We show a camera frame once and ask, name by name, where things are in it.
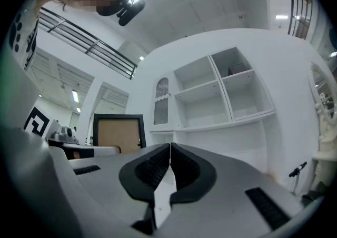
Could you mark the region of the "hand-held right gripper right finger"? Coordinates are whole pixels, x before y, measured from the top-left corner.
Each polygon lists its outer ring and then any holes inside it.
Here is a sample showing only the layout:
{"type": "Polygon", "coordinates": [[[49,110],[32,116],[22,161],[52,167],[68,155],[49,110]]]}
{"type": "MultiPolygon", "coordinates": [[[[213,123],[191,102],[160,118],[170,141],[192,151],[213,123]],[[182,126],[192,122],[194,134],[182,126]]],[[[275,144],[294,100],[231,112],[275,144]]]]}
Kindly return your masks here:
{"type": "Polygon", "coordinates": [[[292,237],[302,211],[285,188],[251,165],[171,144],[177,190],[156,237],[292,237]]]}

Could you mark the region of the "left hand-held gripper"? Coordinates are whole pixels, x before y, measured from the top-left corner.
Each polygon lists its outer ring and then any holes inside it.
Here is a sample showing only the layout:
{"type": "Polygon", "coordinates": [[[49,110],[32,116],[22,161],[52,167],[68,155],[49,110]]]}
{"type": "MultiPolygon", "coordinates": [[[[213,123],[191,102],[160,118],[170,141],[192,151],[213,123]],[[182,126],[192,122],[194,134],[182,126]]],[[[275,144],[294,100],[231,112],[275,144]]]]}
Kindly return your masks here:
{"type": "Polygon", "coordinates": [[[119,146],[94,146],[78,144],[71,128],[62,126],[54,119],[33,107],[24,125],[24,130],[39,135],[48,145],[61,148],[68,160],[107,157],[121,153],[119,146]]]}

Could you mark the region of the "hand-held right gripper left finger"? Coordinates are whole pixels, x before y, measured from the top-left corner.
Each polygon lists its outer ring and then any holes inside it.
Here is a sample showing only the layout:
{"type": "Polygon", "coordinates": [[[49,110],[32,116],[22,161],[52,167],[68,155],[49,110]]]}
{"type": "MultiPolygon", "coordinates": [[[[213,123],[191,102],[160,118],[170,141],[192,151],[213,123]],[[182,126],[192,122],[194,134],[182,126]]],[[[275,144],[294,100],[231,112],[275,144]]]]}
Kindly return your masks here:
{"type": "Polygon", "coordinates": [[[169,144],[69,163],[81,184],[104,210],[129,228],[156,236],[171,212],[169,144]]]}

